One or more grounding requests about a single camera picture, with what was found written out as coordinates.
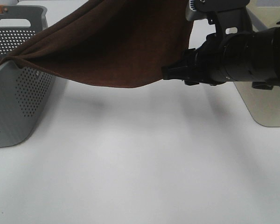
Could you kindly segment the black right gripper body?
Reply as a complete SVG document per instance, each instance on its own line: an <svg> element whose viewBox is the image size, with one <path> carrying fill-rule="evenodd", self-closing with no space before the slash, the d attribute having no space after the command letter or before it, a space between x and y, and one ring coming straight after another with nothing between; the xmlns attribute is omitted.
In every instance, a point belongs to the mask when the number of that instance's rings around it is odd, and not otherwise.
<svg viewBox="0 0 280 224"><path fill-rule="evenodd" d="M210 12L206 19L215 26L215 33L207 35L201 47L184 51L180 60L162 67L164 80L183 80L186 85L220 85L236 80L225 68L225 52L231 41L252 33L247 9Z"/></svg>

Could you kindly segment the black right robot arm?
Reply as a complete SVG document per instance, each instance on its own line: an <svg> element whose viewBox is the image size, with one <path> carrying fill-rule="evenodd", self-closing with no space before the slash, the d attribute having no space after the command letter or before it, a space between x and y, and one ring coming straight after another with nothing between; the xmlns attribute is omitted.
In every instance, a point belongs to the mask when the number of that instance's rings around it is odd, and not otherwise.
<svg viewBox="0 0 280 224"><path fill-rule="evenodd" d="M163 79L186 85L212 86L250 82L254 89L280 87L280 21L276 27L255 32L246 0L191 0L186 19L207 19L216 28L197 49L162 70Z"/></svg>

